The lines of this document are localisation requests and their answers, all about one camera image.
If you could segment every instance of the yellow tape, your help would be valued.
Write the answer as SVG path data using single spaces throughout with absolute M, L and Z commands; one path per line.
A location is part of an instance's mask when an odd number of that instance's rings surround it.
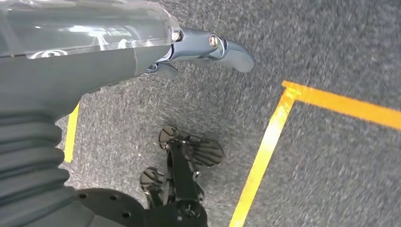
M 401 111 L 283 81 L 286 87 L 269 121 L 229 227 L 242 227 L 295 101 L 401 130 Z
M 75 132 L 77 131 L 77 123 L 78 123 L 78 112 L 79 112 L 79 103 L 77 107 L 75 107 L 74 111 L 68 117 L 67 135 L 65 139 L 65 148 L 64 148 L 64 161 L 69 163 L 72 161 L 72 153 L 74 151 Z
M 288 81 L 284 81 L 283 86 L 297 91 L 297 101 L 401 130 L 400 111 Z
M 281 131 L 287 120 L 288 114 L 294 104 L 296 93 L 292 89 L 286 89 L 281 96 L 279 104 L 274 111 L 262 143 L 259 147 L 255 161 L 249 172 L 245 187 L 242 190 L 238 205 L 234 211 L 229 227 L 242 227 L 244 225 L 248 211 L 251 208 L 253 199 L 258 191 L 263 175 L 269 164 L 274 148 L 277 145 Z

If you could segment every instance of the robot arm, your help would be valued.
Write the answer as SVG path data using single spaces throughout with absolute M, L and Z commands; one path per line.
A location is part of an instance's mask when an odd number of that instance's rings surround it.
M 175 76 L 171 61 L 215 61 L 244 72 L 253 67 L 240 45 L 179 28 L 156 3 L 4 0 L 0 10 L 2 227 L 124 226 L 84 206 L 75 190 L 64 186 L 68 172 L 58 168 L 64 154 L 55 148 L 61 130 L 54 123 L 72 112 L 83 94 L 144 71 Z M 170 154 L 182 161 L 177 152 L 182 144 L 169 143 L 175 146 Z M 145 217 L 174 213 L 174 204 Z

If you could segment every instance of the robotic hand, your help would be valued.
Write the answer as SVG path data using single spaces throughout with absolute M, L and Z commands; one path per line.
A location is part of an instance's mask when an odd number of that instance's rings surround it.
M 254 66 L 239 44 L 180 28 L 157 3 L 0 1 L 0 226 L 206 226 L 197 166 L 222 158 L 209 140 L 163 130 L 166 171 L 149 168 L 141 178 L 147 210 L 111 190 L 77 196 L 64 186 L 68 171 L 58 168 L 64 153 L 55 147 L 61 140 L 55 122 L 83 94 L 145 71 L 173 78 L 174 61 L 216 62 L 240 72 Z
M 189 28 L 181 28 L 168 53 L 152 64 L 146 72 L 159 71 L 172 79 L 178 73 L 170 64 L 174 61 L 189 61 L 197 66 L 205 66 L 215 61 L 239 72 L 249 72 L 254 67 L 251 55 L 238 43 L 218 37 L 212 32 Z

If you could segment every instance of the yellow floor marking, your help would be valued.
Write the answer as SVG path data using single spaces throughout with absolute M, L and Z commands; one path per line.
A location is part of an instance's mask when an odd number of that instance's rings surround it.
M 245 187 L 242 190 L 241 197 L 239 198 L 238 205 L 231 219 L 230 227 L 241 227 L 244 225 L 253 198 L 258 191 L 264 172 L 266 171 L 271 155 L 273 154 L 288 114 L 295 101 L 295 96 L 296 93 L 291 89 L 286 89 L 281 96 L 279 104 L 277 105 L 263 136 L 258 154 L 256 155 L 248 179 L 246 180 Z
M 72 152 L 75 144 L 75 132 L 77 131 L 79 103 L 74 111 L 68 116 L 67 135 L 65 139 L 64 161 L 72 161 Z
M 324 92 L 289 81 L 283 81 L 283 86 L 286 87 L 286 90 L 269 121 L 229 227 L 242 227 L 244 225 L 246 216 L 295 101 L 301 101 L 401 130 L 401 111 Z
M 401 111 L 339 96 L 288 81 L 284 81 L 283 86 L 298 92 L 296 97 L 297 101 L 401 130 Z

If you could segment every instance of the black robotic foot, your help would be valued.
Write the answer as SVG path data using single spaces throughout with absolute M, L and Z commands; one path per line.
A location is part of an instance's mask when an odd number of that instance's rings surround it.
M 222 149 L 216 142 L 171 126 L 162 129 L 159 144 L 166 152 L 164 172 L 148 167 L 140 176 L 148 209 L 115 190 L 78 190 L 78 199 L 95 214 L 123 226 L 207 227 L 207 214 L 200 204 L 204 192 L 196 182 L 198 167 L 219 164 L 224 156 Z

